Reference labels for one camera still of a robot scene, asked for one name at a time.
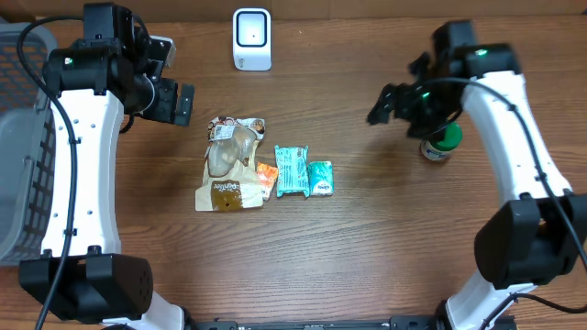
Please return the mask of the green lid jar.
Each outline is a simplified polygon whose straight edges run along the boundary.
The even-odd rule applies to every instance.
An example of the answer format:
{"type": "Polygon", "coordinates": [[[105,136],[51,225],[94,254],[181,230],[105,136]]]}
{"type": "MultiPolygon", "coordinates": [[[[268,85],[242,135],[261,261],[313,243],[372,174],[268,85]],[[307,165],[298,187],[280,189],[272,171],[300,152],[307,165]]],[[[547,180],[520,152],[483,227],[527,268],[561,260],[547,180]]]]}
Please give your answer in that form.
{"type": "Polygon", "coordinates": [[[430,139],[421,141],[420,152],[426,159],[447,160],[463,139],[462,130],[457,123],[449,124],[443,133],[444,137],[436,134],[430,139]]]}

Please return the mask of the clear snack pouch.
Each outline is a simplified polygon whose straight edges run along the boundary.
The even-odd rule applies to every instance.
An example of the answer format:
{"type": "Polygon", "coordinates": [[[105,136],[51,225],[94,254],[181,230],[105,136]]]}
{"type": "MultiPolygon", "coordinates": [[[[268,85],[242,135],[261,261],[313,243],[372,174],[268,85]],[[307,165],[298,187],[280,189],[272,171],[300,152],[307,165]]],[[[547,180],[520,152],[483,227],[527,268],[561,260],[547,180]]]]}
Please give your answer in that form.
{"type": "Polygon", "coordinates": [[[262,118],[219,116],[208,123],[203,181],[194,194],[197,212],[233,212],[263,205],[255,156],[265,131],[262,118]]]}

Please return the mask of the small teal tissue pack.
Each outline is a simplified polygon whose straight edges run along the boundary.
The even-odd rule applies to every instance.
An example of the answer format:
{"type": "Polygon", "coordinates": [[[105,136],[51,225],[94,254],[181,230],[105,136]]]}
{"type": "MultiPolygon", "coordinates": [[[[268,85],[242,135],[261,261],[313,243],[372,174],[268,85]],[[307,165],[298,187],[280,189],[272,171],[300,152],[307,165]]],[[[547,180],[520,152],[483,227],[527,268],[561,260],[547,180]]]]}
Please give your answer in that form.
{"type": "Polygon", "coordinates": [[[311,196],[330,196],[334,193],[333,166],[330,161],[309,163],[308,174],[311,196]]]}

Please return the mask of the orange tissue pack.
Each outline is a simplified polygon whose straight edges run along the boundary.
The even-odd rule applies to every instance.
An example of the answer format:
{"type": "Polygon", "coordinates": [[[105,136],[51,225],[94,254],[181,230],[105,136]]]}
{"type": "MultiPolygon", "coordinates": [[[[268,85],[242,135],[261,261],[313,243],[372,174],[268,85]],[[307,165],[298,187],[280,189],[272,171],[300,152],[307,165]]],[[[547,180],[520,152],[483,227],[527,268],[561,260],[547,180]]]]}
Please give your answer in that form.
{"type": "Polygon", "coordinates": [[[278,179],[279,170],[271,165],[258,162],[257,176],[261,184],[261,194],[264,201],[271,199],[271,193],[278,179]]]}

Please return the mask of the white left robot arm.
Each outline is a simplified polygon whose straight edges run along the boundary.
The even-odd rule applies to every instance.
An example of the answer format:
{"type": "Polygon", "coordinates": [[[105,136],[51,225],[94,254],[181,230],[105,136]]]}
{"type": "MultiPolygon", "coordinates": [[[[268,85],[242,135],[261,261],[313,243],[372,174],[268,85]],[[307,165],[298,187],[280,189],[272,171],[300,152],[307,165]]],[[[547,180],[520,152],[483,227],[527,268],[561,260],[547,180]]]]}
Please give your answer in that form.
{"type": "Polygon", "coordinates": [[[116,148],[136,118],[185,127],[194,87],[162,77],[170,38],[152,36],[124,6],[83,8],[83,36],[54,49],[35,83],[55,125],[53,190],[40,256],[19,265],[41,314],[106,329],[195,328],[189,312],[155,292],[150,264],[121,251],[116,148]]]}

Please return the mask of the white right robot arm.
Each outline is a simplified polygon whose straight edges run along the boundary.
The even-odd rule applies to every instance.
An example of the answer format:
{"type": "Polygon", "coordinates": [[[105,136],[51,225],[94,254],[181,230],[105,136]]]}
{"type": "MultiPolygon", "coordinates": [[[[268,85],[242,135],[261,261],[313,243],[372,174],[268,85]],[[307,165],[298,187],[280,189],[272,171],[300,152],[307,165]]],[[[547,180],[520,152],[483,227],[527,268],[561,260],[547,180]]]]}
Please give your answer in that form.
{"type": "Polygon", "coordinates": [[[394,316],[393,329],[512,329],[506,309],[586,259],[586,198],[558,170],[526,96],[512,47],[481,44],[468,20],[449,21],[411,63],[411,84],[387,84],[370,124],[405,120],[407,136],[437,147],[467,114],[492,164],[500,207],[474,239],[476,271],[429,316],[394,316]]]}

